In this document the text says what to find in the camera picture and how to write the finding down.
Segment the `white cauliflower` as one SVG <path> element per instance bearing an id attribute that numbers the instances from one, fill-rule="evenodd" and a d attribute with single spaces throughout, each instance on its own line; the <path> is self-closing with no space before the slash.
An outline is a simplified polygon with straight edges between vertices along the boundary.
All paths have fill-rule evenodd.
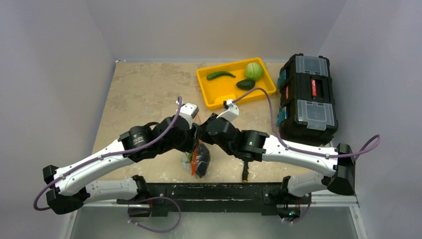
<path id="1" fill-rule="evenodd" d="M 194 175 L 192 157 L 193 155 L 191 153 L 184 153 L 182 155 L 182 165 L 191 175 Z"/>

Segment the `purple eggplant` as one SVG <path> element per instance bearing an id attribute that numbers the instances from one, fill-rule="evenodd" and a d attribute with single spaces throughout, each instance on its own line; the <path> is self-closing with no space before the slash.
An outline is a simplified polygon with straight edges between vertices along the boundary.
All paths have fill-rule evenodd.
<path id="1" fill-rule="evenodd" d="M 209 149 L 206 147 L 204 143 L 200 143 L 198 145 L 200 147 L 200 151 L 198 154 L 198 161 L 195 169 L 195 175 L 199 178 L 205 177 L 208 167 L 211 161 L 211 154 Z"/>

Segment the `clear orange zip bag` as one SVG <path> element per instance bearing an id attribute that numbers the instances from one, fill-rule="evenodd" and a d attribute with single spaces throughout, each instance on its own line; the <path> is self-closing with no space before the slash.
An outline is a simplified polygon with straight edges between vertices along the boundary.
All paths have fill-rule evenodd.
<path id="1" fill-rule="evenodd" d="M 204 178 L 207 175 L 210 163 L 210 151 L 200 139 L 193 153 L 184 153 L 182 156 L 183 167 L 191 176 L 195 176 L 196 178 Z"/>

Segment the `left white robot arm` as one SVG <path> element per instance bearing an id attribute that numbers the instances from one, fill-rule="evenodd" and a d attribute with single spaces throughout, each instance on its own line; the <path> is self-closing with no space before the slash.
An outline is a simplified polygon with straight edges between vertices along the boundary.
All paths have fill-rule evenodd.
<path id="1" fill-rule="evenodd" d="M 99 178 L 173 149 L 192 153 L 198 145 L 199 132 L 196 123 L 189 123 L 181 116 L 167 117 L 161 123 L 132 127 L 103 150 L 73 165 L 44 167 L 48 208 L 62 215 L 96 201 L 144 203 L 150 195 L 144 177 L 135 175 L 120 181 Z"/>

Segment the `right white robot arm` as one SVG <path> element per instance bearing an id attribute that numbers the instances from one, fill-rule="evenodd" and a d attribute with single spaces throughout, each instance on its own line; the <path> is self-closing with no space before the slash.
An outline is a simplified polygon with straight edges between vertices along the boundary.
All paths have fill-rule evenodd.
<path id="1" fill-rule="evenodd" d="M 199 127 L 199 138 L 218 145 L 226 154 L 245 162 L 281 162 L 311 170 L 302 176 L 286 177 L 280 198 L 287 203 L 306 193 L 329 190 L 332 193 L 355 194 L 355 160 L 348 144 L 337 147 L 315 147 L 294 142 L 282 144 L 265 132 L 239 130 L 231 122 L 215 115 Z"/>

